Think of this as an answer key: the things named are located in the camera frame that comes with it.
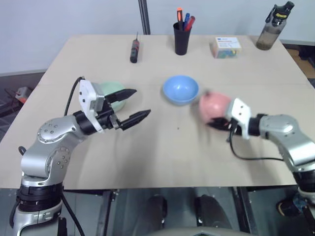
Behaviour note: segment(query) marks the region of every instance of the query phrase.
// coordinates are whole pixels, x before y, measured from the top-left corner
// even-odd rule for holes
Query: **blue bowl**
[[[197,97],[198,91],[197,82],[186,75],[173,76],[163,85],[165,96],[176,105],[191,103]]]

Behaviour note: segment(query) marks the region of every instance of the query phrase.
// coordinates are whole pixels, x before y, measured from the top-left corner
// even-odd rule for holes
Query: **black pen cup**
[[[177,55],[185,55],[187,52],[190,30],[179,30],[178,22],[173,25],[175,35],[175,53]]]

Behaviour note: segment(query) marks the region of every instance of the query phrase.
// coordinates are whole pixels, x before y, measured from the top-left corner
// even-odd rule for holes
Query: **wooden table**
[[[295,181],[285,163],[243,161],[225,141],[227,133],[203,125],[194,105],[175,106],[161,93],[173,75],[193,77],[201,91],[212,89],[239,97],[252,113],[288,114],[315,139],[315,90],[277,41],[269,51],[254,38],[238,36],[237,59],[214,59],[214,36],[191,35],[185,56],[174,53],[174,38],[141,35],[137,64],[129,62],[134,35],[79,35],[68,40],[0,143],[0,187],[18,188],[18,146],[28,148],[45,121],[63,115],[73,82],[79,76],[101,83],[119,81],[138,92],[117,113],[120,119],[145,109],[150,115],[127,130],[93,134],[73,152],[64,181],[67,189],[182,186],[287,185]],[[78,89],[69,113],[80,109]],[[274,144],[253,137],[235,138],[243,156],[280,157]]]

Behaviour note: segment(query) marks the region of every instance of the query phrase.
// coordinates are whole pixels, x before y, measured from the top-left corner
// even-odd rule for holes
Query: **white wall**
[[[260,35],[274,6],[287,0],[147,0],[151,34],[173,34],[177,7],[196,17],[193,34]],[[280,34],[285,42],[315,45],[315,0],[291,0],[295,7]]]
[[[0,74],[47,69],[74,34],[137,31],[137,0],[0,0]]]

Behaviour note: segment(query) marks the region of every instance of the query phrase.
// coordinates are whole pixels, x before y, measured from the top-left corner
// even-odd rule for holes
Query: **black screwdriver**
[[[138,32],[136,39],[132,42],[130,61],[132,63],[137,63],[138,61],[138,51],[139,51],[139,41],[138,41]]]

